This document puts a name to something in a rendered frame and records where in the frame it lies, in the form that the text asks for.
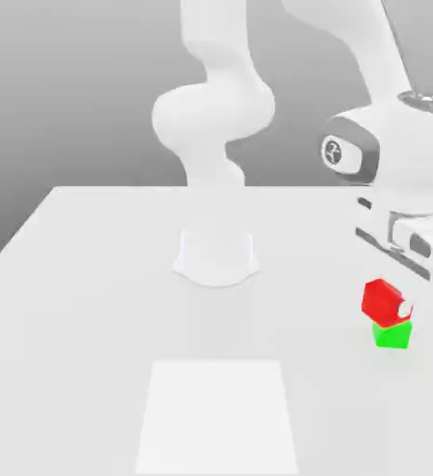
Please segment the small red cube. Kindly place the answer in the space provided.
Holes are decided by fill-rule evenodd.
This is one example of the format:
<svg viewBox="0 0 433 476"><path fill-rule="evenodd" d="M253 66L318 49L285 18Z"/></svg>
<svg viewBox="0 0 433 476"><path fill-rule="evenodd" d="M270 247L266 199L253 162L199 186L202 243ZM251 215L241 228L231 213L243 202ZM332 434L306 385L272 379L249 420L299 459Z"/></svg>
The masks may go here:
<svg viewBox="0 0 433 476"><path fill-rule="evenodd" d="M389 327L404 321L397 316L398 306L407 300L401 291L384 279L378 278L364 286L361 311L374 323Z"/></svg>

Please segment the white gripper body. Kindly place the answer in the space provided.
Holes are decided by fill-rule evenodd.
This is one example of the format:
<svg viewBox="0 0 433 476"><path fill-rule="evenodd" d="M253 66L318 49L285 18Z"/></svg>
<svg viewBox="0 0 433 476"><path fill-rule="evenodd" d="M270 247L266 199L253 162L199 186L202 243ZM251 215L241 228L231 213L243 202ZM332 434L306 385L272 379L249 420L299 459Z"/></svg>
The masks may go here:
<svg viewBox="0 0 433 476"><path fill-rule="evenodd" d="M358 227L359 238L382 257L374 261L377 275L397 287L414 304L433 310L433 226L417 225L413 231L398 227L403 247L380 245L367 229Z"/></svg>

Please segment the small green cube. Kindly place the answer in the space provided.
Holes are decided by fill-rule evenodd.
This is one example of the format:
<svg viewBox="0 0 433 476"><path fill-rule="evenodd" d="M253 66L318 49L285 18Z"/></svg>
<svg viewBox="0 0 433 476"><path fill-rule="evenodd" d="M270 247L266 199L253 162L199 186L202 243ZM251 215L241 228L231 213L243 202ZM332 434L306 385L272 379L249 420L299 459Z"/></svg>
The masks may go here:
<svg viewBox="0 0 433 476"><path fill-rule="evenodd" d="M373 323L374 343L380 348L407 349L409 347L413 324L411 320L382 327Z"/></svg>

